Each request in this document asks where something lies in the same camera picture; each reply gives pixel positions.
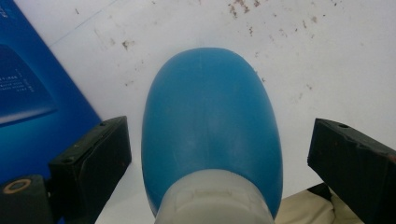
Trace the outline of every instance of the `blue bottle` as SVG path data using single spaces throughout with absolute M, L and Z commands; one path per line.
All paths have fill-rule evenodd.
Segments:
M 237 195 L 239 189 L 210 183 L 218 180 L 232 188 L 233 179 L 241 179 L 259 191 L 270 215 L 276 216 L 282 194 L 276 119 L 260 79 L 242 57 L 227 49 L 191 49 L 161 68 L 146 103 L 142 169 L 154 216 L 172 186 L 194 184 L 196 178 L 189 176 L 205 176 L 204 171 L 214 172 L 203 177 L 210 187 L 188 187 L 192 196 L 169 197 L 176 202 L 198 194 Z

